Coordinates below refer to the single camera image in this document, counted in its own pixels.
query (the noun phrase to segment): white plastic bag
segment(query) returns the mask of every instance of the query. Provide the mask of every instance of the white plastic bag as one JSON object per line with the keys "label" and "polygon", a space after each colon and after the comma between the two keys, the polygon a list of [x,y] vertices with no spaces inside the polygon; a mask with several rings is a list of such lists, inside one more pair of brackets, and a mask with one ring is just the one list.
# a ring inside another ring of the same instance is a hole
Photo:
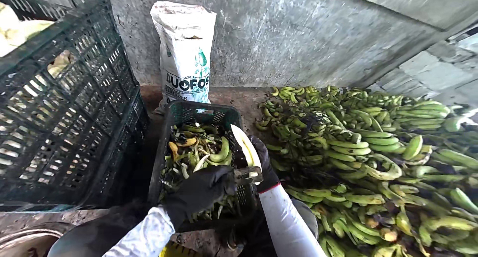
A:
{"label": "white plastic bag", "polygon": [[182,99],[209,101],[209,58],[216,13],[202,6],[158,1],[151,17],[161,39],[163,99],[156,113],[169,102]]}

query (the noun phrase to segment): gloved hand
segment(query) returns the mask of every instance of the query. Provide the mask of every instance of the gloved hand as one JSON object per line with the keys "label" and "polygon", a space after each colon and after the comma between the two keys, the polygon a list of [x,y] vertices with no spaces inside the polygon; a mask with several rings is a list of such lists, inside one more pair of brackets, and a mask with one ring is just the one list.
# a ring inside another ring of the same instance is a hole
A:
{"label": "gloved hand", "polygon": [[225,194],[236,192],[232,169],[212,166],[194,172],[176,193],[165,198],[163,205],[176,230],[188,215],[206,210],[222,200]]}
{"label": "gloved hand", "polygon": [[249,139],[259,155],[260,165],[262,166],[262,176],[264,178],[264,181],[257,185],[257,191],[259,193],[265,193],[281,184],[281,181],[279,181],[277,174],[272,169],[266,145],[256,136],[249,136]]}

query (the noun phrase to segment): black plastic crate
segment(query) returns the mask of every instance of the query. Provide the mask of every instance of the black plastic crate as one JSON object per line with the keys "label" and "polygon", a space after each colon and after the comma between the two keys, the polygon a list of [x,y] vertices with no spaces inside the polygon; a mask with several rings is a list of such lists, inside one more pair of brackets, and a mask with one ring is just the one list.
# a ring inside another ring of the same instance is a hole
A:
{"label": "black plastic crate", "polygon": [[[114,205],[149,122],[109,0],[0,0],[53,25],[0,58],[0,210]],[[58,75],[47,66],[63,51]]]}
{"label": "black plastic crate", "polygon": [[[166,115],[164,117],[164,128],[159,140],[156,159],[152,170],[151,183],[148,192],[148,202],[151,205],[157,205],[161,191],[163,191],[163,175],[161,171],[165,165],[164,156],[168,152],[168,142],[173,132],[173,126],[192,123],[207,124],[213,126],[223,126],[227,133],[230,148],[233,151],[232,164],[234,168],[246,167],[247,162],[241,147],[237,144],[236,138],[230,131],[230,124],[242,129],[242,120],[239,111],[231,106],[207,104],[192,101],[175,100],[166,106]],[[242,215],[237,218],[200,220],[194,223],[184,222],[177,232],[189,232],[196,230],[228,228],[233,225],[244,223],[253,217],[257,203],[255,199],[255,187],[251,185],[239,186],[236,192],[239,200]]]}

